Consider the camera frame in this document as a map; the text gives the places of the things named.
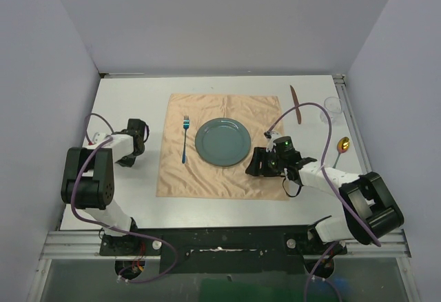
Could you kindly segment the peach satin cloth napkin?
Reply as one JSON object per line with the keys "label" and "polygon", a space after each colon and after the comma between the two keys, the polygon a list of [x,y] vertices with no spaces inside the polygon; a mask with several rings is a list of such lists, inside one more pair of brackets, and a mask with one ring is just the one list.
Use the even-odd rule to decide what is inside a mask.
{"label": "peach satin cloth napkin", "polygon": [[[245,173],[252,155],[229,168],[202,160],[195,148],[198,129],[217,118],[235,119],[251,136],[252,148],[266,147],[265,131],[282,114],[276,96],[237,94],[179,94],[170,96],[156,185],[158,197],[286,201],[288,187],[280,177],[252,177]],[[189,116],[186,162],[182,164],[183,117]]]}

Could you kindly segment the blue fork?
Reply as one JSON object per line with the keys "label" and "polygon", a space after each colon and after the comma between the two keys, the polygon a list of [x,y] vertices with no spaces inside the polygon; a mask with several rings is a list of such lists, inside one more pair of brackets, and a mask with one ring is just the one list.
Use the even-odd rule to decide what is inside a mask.
{"label": "blue fork", "polygon": [[190,119],[188,115],[183,117],[183,129],[184,129],[184,139],[183,139],[183,153],[182,153],[182,164],[186,162],[186,145],[187,145],[187,131],[190,127]]}

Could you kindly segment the teal round plate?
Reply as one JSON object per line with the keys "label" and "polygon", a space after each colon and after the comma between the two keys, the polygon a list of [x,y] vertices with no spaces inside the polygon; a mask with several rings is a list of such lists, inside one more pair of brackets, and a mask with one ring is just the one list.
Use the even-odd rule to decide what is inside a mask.
{"label": "teal round plate", "polygon": [[217,118],[205,122],[197,131],[195,148],[205,162],[227,168],[243,161],[251,149],[247,128],[235,119]]}

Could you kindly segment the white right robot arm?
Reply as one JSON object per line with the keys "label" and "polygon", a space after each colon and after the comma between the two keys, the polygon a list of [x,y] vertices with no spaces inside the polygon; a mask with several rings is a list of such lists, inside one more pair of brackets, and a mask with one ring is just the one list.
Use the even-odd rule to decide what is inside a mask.
{"label": "white right robot arm", "polygon": [[351,174],[302,157],[290,137],[272,139],[255,147],[245,173],[253,177],[284,177],[300,188],[308,187],[335,196],[342,204],[341,217],[325,217],[311,226],[309,249],[324,252],[331,242],[355,239],[369,245],[404,224],[404,215],[382,177],[376,172]]}

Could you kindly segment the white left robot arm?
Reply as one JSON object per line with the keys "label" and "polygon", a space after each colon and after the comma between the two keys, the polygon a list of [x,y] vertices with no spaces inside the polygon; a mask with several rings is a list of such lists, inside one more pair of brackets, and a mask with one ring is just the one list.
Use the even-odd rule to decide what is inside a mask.
{"label": "white left robot arm", "polygon": [[65,160],[62,201],[78,220],[101,226],[103,236],[124,254],[135,253],[141,238],[136,221],[114,199],[114,166],[131,168],[144,153],[149,134],[146,122],[129,119],[121,131],[87,135],[88,144],[70,148]]}

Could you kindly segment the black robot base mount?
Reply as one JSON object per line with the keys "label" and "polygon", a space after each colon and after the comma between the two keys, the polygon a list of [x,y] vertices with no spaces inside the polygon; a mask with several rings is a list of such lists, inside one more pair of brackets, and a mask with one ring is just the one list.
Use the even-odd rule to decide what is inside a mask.
{"label": "black robot base mount", "polygon": [[101,256],[115,256],[116,270],[135,278],[138,266],[158,258],[168,274],[302,274],[330,247],[305,226],[142,229],[144,237],[101,237]]}

